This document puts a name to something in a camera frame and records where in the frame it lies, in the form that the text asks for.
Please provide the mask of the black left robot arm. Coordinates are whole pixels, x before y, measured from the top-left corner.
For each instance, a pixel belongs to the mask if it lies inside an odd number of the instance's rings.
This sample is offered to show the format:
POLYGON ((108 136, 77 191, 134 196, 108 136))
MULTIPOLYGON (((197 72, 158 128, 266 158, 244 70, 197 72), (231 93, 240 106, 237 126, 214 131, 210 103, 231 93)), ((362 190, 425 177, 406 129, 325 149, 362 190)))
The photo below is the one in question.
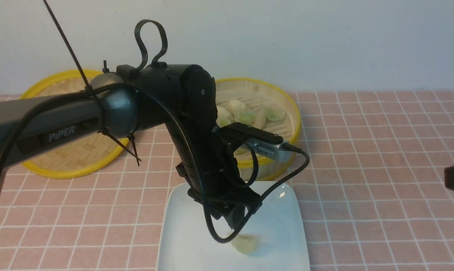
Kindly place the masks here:
POLYGON ((234 150, 251 137, 226 137, 216 123, 216 84, 198 65, 117 67, 96 76, 85 91, 0 102, 0 193, 6 171, 90 134, 118 143, 137 131, 166 125, 190 195, 203 205, 208 228, 223 216, 241 230, 261 206, 241 180, 234 150))

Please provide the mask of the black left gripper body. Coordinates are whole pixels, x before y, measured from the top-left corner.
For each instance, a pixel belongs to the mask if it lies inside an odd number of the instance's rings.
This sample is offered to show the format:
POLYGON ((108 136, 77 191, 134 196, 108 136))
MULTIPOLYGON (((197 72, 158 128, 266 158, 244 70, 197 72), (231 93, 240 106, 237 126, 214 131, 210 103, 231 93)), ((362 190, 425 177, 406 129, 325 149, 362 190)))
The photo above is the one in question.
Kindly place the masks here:
POLYGON ((234 208, 256 213, 262 199, 250 186, 257 178, 258 162, 250 180, 242 180, 234 151, 220 134, 217 113, 173 113, 166 126, 181 158, 177 171, 190 185, 190 196, 206 208, 207 217, 227 220, 234 208))

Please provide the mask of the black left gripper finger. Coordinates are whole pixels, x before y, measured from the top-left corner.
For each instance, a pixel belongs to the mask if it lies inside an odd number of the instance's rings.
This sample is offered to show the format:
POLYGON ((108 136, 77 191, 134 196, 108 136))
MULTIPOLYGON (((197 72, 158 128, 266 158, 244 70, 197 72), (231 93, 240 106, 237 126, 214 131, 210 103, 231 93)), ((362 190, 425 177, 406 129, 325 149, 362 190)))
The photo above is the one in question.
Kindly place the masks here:
POLYGON ((227 223, 231 230, 236 231, 246 224, 249 220, 249 210, 247 208, 234 208, 232 212, 227 215, 227 223))

